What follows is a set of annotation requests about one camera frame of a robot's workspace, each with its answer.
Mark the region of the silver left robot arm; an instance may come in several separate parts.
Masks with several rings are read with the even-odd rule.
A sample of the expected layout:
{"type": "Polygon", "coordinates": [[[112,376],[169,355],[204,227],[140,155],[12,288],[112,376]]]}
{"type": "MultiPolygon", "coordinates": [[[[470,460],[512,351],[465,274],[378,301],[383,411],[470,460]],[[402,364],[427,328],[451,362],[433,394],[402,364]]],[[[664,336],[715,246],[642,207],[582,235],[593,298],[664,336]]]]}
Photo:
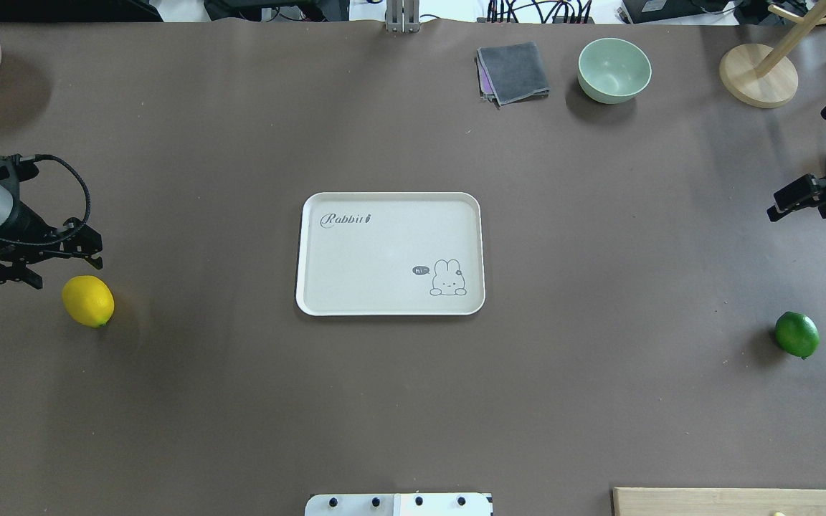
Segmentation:
{"type": "Polygon", "coordinates": [[[52,258],[81,258],[101,270],[104,245],[88,224],[90,212],[90,190],[65,160],[50,154],[0,156],[0,285],[16,282],[41,290],[43,279],[30,265],[52,258]],[[21,183],[37,177],[40,161],[54,161],[75,177],[85,200],[81,219],[68,218],[60,226],[50,226],[20,199],[21,183]]]}

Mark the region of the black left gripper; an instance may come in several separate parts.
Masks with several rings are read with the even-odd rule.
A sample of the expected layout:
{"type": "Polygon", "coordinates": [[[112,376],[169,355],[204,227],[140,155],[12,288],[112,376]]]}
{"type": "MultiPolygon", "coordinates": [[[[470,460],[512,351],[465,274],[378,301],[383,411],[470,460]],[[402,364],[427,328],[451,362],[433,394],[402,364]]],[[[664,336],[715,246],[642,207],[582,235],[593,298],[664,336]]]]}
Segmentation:
{"type": "Polygon", "coordinates": [[[67,161],[50,154],[0,156],[0,285],[16,282],[42,290],[42,277],[29,265],[51,258],[85,259],[96,270],[102,270],[103,240],[88,224],[90,211],[90,191],[67,161]],[[62,226],[50,226],[20,199],[21,183],[37,177],[40,161],[54,161],[75,177],[85,200],[81,219],[68,218],[62,226]]]}

